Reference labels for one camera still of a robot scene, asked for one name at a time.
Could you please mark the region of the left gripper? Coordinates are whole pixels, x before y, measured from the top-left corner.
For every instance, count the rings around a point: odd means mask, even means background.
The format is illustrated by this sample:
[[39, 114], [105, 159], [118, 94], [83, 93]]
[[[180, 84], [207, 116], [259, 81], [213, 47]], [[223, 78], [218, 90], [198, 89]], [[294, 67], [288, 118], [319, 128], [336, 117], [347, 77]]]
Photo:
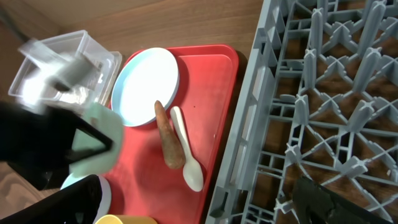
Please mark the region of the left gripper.
[[[42, 117], [21, 106], [1, 102], [1, 161], [6, 162], [37, 190], [61, 187], [68, 175], [67, 166], [104, 152], [113, 141], [73, 111], [49, 106], [47, 108], [48, 144]], [[102, 146], [89, 146], [74, 151], [76, 131], [98, 140]]]

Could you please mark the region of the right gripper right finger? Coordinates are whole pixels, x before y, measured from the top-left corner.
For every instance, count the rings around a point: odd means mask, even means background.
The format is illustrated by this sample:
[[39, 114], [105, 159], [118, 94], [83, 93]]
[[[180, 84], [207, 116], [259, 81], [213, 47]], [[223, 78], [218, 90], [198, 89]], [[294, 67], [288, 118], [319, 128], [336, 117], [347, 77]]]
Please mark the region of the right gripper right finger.
[[306, 177], [295, 181], [292, 201], [300, 224], [390, 224]]

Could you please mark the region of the brown carrot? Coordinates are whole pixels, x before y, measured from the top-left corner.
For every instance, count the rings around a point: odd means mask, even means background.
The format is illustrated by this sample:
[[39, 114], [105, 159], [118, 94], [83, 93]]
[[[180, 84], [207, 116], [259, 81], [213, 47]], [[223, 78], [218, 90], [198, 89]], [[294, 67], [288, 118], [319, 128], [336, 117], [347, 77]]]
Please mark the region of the brown carrot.
[[170, 169], [180, 169], [185, 164], [182, 145], [170, 125], [164, 106], [159, 100], [154, 103], [154, 109], [165, 164]]

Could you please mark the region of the light blue bowl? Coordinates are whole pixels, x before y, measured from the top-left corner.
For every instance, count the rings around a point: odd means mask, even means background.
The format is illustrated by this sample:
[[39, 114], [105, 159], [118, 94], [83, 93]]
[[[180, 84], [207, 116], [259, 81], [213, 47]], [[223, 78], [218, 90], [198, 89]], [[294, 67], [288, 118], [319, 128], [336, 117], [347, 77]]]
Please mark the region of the light blue bowl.
[[[111, 206], [111, 188], [109, 182], [101, 175], [96, 175], [99, 178], [100, 186], [101, 186], [101, 200], [99, 203], [99, 208], [97, 211], [97, 215], [93, 221], [96, 223], [101, 217], [105, 216], [109, 212], [109, 208]], [[63, 182], [61, 186], [61, 190], [64, 188], [74, 184], [75, 182], [84, 179], [86, 176], [76, 177], [73, 174], [70, 174]]]

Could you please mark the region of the large pale blue plate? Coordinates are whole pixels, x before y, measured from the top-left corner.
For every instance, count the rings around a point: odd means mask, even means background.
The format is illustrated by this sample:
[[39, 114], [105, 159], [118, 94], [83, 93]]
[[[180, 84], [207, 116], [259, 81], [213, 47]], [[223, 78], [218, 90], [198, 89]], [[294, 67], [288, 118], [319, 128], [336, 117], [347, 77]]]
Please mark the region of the large pale blue plate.
[[173, 54], [160, 47], [133, 56], [121, 70], [111, 94], [111, 109], [123, 125], [136, 127], [155, 120], [154, 105], [168, 108], [179, 88], [180, 73]]

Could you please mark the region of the white plastic spoon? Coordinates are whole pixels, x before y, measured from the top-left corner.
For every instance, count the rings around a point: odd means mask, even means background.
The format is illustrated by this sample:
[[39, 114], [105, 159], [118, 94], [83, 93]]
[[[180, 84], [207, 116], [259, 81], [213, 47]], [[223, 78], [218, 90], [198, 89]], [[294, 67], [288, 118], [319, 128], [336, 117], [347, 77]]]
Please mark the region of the white plastic spoon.
[[199, 162], [192, 156], [181, 109], [178, 106], [172, 107], [170, 117], [185, 154], [183, 178], [194, 192], [200, 192], [204, 186], [203, 172]]

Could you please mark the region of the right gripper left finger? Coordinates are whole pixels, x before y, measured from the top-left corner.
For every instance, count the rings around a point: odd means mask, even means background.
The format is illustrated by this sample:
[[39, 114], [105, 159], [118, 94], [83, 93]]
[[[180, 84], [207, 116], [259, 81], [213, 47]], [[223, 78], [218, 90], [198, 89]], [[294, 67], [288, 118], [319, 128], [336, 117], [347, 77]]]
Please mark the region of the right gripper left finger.
[[1, 219], [1, 224], [93, 223], [102, 196], [99, 177], [89, 175], [57, 193]]

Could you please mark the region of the yellow plastic cup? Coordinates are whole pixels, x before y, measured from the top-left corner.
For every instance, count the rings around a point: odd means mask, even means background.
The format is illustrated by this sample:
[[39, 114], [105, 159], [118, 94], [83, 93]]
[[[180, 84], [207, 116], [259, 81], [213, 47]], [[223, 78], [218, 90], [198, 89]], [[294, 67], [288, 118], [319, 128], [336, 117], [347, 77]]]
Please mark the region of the yellow plastic cup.
[[157, 222], [145, 216], [105, 215], [95, 224], [157, 224]]

